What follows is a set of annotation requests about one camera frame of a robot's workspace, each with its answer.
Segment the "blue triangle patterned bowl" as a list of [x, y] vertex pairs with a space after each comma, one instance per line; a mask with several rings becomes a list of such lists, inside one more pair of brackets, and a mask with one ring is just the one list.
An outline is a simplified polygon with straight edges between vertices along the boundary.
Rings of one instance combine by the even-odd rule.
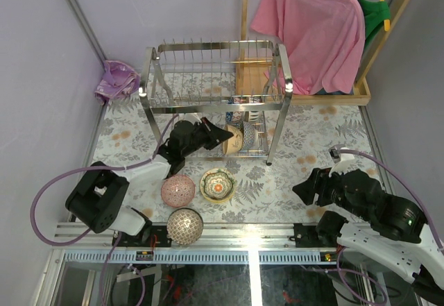
[[244, 128], [244, 114], [243, 112], [226, 112], [225, 121], [228, 125], [234, 126], [239, 130]]

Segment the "striped white bowl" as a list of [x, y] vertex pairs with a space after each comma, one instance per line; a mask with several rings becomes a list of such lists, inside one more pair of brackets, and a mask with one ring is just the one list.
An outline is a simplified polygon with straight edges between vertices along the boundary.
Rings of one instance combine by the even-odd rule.
[[[261, 99], [259, 97], [249, 97], [249, 103], [261, 103]], [[251, 123], [257, 122], [259, 119], [259, 111], [249, 111], [247, 120]]]

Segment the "red diamond white bowl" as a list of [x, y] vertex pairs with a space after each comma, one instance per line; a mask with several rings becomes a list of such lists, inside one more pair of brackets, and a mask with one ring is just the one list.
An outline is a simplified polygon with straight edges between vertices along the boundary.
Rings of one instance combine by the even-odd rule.
[[233, 96], [231, 101], [232, 104], [243, 104], [248, 103], [248, 98], [244, 96]]

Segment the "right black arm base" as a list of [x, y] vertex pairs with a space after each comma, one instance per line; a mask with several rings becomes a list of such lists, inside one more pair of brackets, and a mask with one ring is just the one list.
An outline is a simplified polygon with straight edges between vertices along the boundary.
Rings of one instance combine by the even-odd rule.
[[316, 226], [295, 223], [293, 225], [292, 240], [297, 248], [336, 248], [337, 237], [340, 235], [344, 223], [321, 224]]

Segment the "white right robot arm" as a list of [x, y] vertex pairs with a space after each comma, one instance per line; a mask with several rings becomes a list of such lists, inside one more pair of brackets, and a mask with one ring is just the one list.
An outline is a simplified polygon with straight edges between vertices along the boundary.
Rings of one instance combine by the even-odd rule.
[[360, 169], [337, 173], [315, 168], [292, 190], [305, 205], [336, 205], [369, 225], [365, 230], [327, 210], [315, 227], [321, 245], [358, 251], [392, 270], [421, 298], [443, 304], [443, 254], [418, 205], [385, 192]]

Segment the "tan yellow bowl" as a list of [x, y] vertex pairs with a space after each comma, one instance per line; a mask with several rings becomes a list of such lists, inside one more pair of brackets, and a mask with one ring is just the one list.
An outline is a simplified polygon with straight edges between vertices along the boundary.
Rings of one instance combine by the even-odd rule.
[[230, 133], [232, 133], [232, 137], [223, 143], [223, 153], [225, 155], [232, 155], [238, 153], [244, 141], [244, 135], [240, 129], [236, 126], [232, 126], [230, 124], [226, 124], [224, 129]]

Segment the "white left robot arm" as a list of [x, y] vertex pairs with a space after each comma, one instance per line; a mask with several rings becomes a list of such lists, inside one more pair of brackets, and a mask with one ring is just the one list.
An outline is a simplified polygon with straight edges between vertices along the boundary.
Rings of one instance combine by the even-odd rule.
[[153, 157], [128, 167], [111, 167], [95, 162], [85, 170], [65, 201], [66, 209], [92, 232], [111, 229], [128, 235], [134, 245], [142, 247], [151, 241], [152, 223], [139, 210], [123, 202], [136, 182], [152, 183], [176, 175], [185, 158], [204, 148], [212, 150], [234, 137], [203, 117], [200, 121], [178, 121], [167, 139], [161, 135]]

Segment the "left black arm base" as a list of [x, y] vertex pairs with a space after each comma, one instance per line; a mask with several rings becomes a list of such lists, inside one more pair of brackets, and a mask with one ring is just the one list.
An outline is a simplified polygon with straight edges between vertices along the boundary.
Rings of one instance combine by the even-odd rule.
[[123, 233], [118, 241], [118, 247], [142, 247], [142, 248], [169, 248], [172, 239], [169, 238], [165, 225], [153, 225], [146, 231], [136, 236]]

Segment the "steel two-tier dish rack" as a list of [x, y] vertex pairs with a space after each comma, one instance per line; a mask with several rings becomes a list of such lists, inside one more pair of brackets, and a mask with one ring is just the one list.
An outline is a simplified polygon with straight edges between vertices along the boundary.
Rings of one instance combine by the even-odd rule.
[[[271, 61], [261, 89], [236, 92], [236, 66], [249, 58]], [[173, 42], [145, 50], [139, 86], [142, 110], [156, 139], [158, 114], [198, 113], [225, 116], [226, 112], [259, 111], [252, 123], [259, 142], [248, 151], [228, 158], [265, 159], [271, 165], [284, 128], [293, 94], [287, 50], [269, 40], [230, 42]], [[232, 104], [233, 96], [259, 97], [261, 103]]]

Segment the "black white patterned bowl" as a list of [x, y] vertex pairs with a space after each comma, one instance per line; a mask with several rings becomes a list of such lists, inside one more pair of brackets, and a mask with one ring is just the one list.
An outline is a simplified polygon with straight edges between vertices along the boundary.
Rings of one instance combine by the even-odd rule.
[[243, 122], [243, 145], [241, 150], [242, 151], [248, 151], [252, 149], [255, 145], [255, 142], [257, 140], [257, 130], [256, 127], [247, 121]]

